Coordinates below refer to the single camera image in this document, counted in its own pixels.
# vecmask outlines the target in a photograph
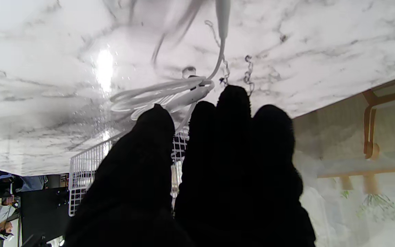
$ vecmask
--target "green plant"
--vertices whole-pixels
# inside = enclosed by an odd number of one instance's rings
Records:
[[[369,194],[356,211],[361,218],[364,214],[371,216],[373,221],[395,220],[395,203],[386,195]]]
[[[345,199],[348,199],[349,195],[350,195],[350,192],[348,190],[343,190],[343,191],[340,192],[340,196],[345,198]]]

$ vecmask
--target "glove finger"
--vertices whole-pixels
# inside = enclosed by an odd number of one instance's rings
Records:
[[[206,164],[212,154],[209,151],[213,145],[214,119],[213,104],[205,101],[196,104],[190,118],[189,140],[182,164],[181,194],[185,194],[185,189],[198,187],[199,181],[204,180]]]
[[[248,214],[248,168],[250,155],[249,131],[251,104],[245,89],[227,86],[216,106],[216,136],[214,152],[215,191],[212,196],[216,227],[245,227]]]
[[[298,200],[302,193],[302,180],[292,164],[295,148],[292,120],[282,109],[265,105],[252,119],[252,131],[255,163],[262,177],[257,181],[263,183],[264,193],[272,189]]]
[[[175,201],[175,213],[179,221],[189,221],[206,214],[202,209],[208,207],[202,207],[201,204],[207,203],[203,197],[205,187],[210,185],[208,181],[211,174],[208,170],[213,155],[214,119],[213,104],[205,101],[196,104],[191,114],[189,140],[182,163],[182,183]]]
[[[269,228],[268,223],[273,221],[279,225],[277,234],[296,233],[298,239],[291,241],[313,246],[315,233],[299,202],[302,179],[292,163],[295,148],[292,120],[274,105],[262,106],[252,119],[252,142],[257,166],[252,183],[256,188],[252,196],[253,207],[257,209],[254,225]]]

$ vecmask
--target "wire rack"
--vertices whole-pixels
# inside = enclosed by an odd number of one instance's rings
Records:
[[[106,157],[112,146],[124,134],[113,136],[71,158],[69,169],[69,216],[77,211],[80,201],[94,182],[95,172],[103,158]],[[188,130],[182,129],[173,138],[171,152],[171,195],[176,198],[179,192],[179,184],[182,176],[182,162],[185,158],[185,149],[188,142]]]

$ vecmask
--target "gloved hand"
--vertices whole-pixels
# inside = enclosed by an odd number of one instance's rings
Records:
[[[189,136],[175,219],[193,241],[314,246],[284,111],[265,105],[251,118],[246,91],[227,86],[216,107],[196,105]]]

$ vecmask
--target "marble surface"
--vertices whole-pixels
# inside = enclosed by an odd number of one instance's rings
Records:
[[[216,23],[213,1],[151,63],[184,3],[0,0],[0,169],[68,172],[71,156],[132,126],[110,113],[111,94],[180,78],[186,66],[208,75],[218,52],[204,25]],[[253,111],[275,104],[292,117],[308,113],[395,78],[395,0],[233,0],[230,83],[242,85],[246,55]]]

